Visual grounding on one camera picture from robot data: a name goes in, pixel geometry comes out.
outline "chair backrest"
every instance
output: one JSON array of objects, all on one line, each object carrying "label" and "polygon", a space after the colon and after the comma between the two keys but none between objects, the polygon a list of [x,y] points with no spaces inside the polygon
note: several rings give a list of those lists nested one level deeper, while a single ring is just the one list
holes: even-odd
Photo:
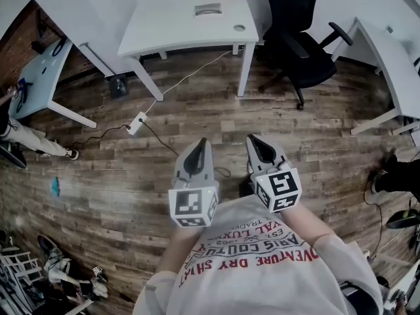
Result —
[{"label": "chair backrest", "polygon": [[316,0],[268,0],[272,13],[272,35],[282,30],[291,33],[309,29]]}]

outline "hole in desk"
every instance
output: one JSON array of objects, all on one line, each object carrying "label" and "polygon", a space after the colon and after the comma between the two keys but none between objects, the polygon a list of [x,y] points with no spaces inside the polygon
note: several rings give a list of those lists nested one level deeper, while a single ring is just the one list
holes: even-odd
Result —
[{"label": "hole in desk", "polygon": [[237,32],[243,32],[243,31],[245,30],[245,26],[244,26],[243,24],[236,24],[236,25],[234,26],[234,29],[235,29]]}]

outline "chair armrest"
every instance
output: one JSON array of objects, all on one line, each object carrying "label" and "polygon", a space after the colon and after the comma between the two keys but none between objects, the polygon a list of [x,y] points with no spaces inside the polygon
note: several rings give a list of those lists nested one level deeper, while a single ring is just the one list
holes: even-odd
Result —
[{"label": "chair armrest", "polygon": [[296,41],[292,35],[283,31],[279,34],[279,37],[283,42],[299,57],[299,58],[309,58],[309,54],[303,49],[303,47]]},{"label": "chair armrest", "polygon": [[347,33],[340,28],[338,24],[335,24],[334,22],[330,22],[329,25],[331,28],[334,29],[334,31],[329,34],[321,43],[320,46],[322,48],[325,48],[328,46],[332,41],[336,40],[338,37],[341,37],[348,45],[353,45],[353,40],[350,38],[350,36],[347,35]]}]

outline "power outlet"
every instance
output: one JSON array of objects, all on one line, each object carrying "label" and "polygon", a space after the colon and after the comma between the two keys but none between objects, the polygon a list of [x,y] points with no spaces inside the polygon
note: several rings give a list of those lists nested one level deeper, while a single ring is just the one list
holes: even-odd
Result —
[{"label": "power outlet", "polygon": [[137,114],[137,116],[134,118],[134,120],[130,124],[130,129],[127,129],[127,132],[131,135],[134,135],[137,133],[137,131],[142,127],[143,122],[140,121],[143,120],[143,122],[146,121],[147,115],[144,112],[140,112]]}]

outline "beige pants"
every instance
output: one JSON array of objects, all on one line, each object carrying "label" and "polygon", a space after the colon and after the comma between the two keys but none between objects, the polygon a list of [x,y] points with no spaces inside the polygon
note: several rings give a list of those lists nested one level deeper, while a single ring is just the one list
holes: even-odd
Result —
[{"label": "beige pants", "polygon": [[40,150],[55,156],[65,156],[66,149],[55,142],[36,135],[29,127],[21,125],[17,120],[9,118],[10,124],[0,139],[9,142],[18,142],[31,150]]}]

